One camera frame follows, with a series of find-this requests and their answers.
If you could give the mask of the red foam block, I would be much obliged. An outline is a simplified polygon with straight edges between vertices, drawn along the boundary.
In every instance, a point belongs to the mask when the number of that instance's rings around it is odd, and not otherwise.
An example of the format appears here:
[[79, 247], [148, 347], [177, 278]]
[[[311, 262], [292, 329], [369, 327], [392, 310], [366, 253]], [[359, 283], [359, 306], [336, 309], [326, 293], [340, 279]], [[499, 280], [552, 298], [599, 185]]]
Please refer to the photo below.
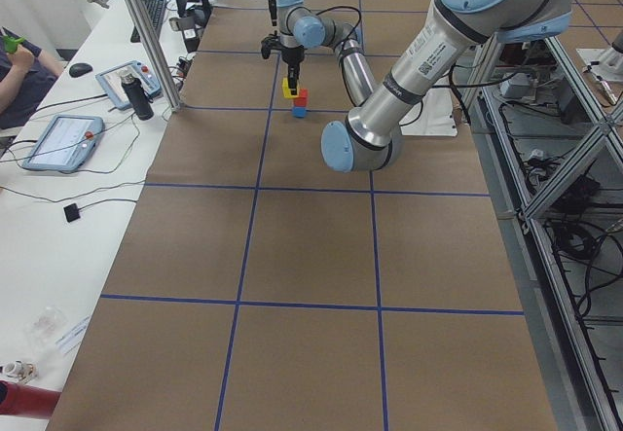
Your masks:
[[306, 108], [308, 106], [309, 94], [307, 89], [300, 89], [298, 96], [292, 99], [294, 107]]

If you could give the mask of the small black square pad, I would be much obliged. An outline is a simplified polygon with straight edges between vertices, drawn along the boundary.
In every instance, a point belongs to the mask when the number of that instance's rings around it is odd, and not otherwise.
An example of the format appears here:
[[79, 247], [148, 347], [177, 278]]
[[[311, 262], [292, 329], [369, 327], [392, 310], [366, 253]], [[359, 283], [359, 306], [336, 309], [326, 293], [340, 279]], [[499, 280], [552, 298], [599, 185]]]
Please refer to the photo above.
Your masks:
[[64, 206], [63, 213], [67, 223], [75, 222], [81, 218], [81, 210], [76, 203]]

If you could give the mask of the blue foam block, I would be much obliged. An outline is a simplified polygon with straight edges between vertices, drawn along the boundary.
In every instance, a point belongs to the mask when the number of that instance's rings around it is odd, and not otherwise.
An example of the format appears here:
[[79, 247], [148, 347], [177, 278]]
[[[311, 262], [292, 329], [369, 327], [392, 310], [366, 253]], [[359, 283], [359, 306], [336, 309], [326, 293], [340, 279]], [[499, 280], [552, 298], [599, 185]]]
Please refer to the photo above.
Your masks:
[[294, 106], [291, 109], [294, 118], [303, 119], [307, 115], [307, 108], [301, 106]]

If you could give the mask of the far teach pendant tablet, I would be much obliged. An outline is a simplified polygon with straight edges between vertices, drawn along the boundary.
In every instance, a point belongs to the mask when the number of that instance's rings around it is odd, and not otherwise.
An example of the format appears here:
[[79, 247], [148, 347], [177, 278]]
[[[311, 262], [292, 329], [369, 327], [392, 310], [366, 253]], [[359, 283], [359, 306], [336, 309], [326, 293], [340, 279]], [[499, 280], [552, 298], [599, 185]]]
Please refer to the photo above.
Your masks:
[[161, 83], [152, 69], [137, 60], [102, 71], [95, 75], [95, 79], [118, 110], [127, 110], [132, 106], [128, 99], [128, 86], [131, 83], [139, 82], [150, 98], [158, 96], [162, 91]]

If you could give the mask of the black water bottle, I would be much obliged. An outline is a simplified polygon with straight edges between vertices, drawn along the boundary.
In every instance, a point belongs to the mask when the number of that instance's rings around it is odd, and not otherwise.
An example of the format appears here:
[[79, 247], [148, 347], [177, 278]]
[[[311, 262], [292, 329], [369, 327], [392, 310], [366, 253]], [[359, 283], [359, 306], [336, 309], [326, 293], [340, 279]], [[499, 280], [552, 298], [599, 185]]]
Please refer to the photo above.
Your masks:
[[138, 119], [141, 121], [151, 119], [154, 112], [141, 81], [133, 75], [133, 71], [129, 68], [123, 71], [120, 79], [122, 89]]

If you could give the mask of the black keyboard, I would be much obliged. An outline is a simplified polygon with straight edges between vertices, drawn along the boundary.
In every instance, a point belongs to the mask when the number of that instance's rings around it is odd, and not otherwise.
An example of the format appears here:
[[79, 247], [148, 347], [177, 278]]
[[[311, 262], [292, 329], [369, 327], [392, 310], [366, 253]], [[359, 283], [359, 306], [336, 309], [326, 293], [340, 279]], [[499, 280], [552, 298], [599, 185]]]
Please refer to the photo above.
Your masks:
[[143, 0], [143, 4], [155, 32], [155, 38], [159, 41], [167, 12], [167, 0]]

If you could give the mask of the red cylinder object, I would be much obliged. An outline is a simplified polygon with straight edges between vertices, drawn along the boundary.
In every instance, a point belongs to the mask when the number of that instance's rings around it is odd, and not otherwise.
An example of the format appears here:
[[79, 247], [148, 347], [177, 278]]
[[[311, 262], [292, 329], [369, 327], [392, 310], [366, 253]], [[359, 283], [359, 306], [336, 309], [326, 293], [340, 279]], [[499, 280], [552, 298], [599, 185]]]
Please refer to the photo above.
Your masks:
[[49, 389], [1, 381], [1, 414], [35, 419], [52, 417], [61, 393]]

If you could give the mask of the aluminium frame post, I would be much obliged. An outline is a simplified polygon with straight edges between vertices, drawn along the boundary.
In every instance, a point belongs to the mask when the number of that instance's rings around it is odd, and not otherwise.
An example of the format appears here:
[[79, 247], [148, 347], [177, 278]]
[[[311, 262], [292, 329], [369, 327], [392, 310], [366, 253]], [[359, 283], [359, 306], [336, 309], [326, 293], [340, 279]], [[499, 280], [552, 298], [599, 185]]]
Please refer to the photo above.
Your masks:
[[161, 83], [161, 88], [170, 111], [172, 113], [177, 112], [181, 108], [180, 94], [170, 74], [165, 53], [161, 47], [159, 37], [152, 26], [143, 0], [125, 0], [125, 2], [130, 18], [141, 38], [144, 50]]

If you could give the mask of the brown paper table cover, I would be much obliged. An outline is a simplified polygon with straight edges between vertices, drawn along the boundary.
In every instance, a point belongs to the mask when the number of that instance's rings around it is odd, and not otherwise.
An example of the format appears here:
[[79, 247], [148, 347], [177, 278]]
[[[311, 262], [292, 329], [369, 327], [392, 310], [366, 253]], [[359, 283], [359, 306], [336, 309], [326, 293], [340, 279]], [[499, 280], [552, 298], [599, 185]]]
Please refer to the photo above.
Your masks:
[[469, 128], [332, 171], [337, 63], [295, 119], [269, 30], [218, 1], [50, 428], [554, 429]]

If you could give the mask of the yellow foam block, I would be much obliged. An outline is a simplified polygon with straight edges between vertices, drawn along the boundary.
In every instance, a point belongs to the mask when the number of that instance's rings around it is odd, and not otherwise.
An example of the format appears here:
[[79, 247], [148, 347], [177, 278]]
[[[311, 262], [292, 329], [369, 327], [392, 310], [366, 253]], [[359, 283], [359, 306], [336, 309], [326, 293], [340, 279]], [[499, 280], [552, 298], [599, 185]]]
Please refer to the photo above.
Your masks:
[[300, 96], [299, 86], [296, 82], [289, 79], [288, 77], [284, 77], [282, 79], [282, 95], [285, 99], [294, 99]]

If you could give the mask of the seated person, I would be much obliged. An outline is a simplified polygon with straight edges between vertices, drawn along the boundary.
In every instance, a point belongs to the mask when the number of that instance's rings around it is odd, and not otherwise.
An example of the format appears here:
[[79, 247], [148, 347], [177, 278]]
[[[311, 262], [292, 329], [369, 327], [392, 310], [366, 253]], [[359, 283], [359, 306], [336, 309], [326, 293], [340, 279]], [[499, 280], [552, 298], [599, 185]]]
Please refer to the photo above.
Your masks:
[[63, 69], [54, 56], [27, 40], [12, 54], [1, 40], [1, 128], [24, 126]]

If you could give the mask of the near teach pendant tablet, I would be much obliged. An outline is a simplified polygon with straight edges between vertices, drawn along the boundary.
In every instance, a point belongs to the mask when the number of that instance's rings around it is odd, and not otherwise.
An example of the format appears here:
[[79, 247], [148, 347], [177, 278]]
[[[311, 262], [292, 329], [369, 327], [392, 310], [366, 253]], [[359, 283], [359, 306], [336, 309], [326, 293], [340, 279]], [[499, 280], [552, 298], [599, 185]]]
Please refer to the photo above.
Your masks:
[[104, 132], [97, 116], [55, 115], [21, 166], [30, 171], [76, 171]]

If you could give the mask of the clear plastic bag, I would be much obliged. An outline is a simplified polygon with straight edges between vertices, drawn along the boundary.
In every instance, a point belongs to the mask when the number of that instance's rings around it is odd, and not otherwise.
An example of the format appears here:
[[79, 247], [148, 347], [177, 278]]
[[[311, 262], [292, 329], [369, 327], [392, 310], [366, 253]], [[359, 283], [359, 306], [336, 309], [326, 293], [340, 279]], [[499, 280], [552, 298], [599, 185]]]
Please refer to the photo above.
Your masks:
[[34, 350], [45, 348], [66, 323], [65, 314], [55, 306], [46, 306], [24, 326], [23, 331]]

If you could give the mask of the black computer mouse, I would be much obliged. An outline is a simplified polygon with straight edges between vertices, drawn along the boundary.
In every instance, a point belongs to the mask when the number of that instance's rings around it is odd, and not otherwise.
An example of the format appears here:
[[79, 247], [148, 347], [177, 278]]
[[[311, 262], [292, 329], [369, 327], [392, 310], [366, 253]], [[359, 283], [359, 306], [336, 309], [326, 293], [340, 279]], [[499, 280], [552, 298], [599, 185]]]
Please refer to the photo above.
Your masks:
[[93, 67], [85, 62], [73, 63], [68, 68], [68, 74], [71, 78], [79, 78], [93, 71]]

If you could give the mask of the white pedestal base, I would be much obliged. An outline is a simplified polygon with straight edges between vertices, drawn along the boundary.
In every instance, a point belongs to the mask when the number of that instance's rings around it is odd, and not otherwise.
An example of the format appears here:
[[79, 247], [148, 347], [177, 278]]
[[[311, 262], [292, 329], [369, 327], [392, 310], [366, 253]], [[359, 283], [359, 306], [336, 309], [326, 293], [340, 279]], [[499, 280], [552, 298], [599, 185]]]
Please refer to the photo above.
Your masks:
[[405, 136], [456, 137], [460, 117], [458, 99], [449, 89], [431, 89], [422, 105], [403, 118], [400, 128]]

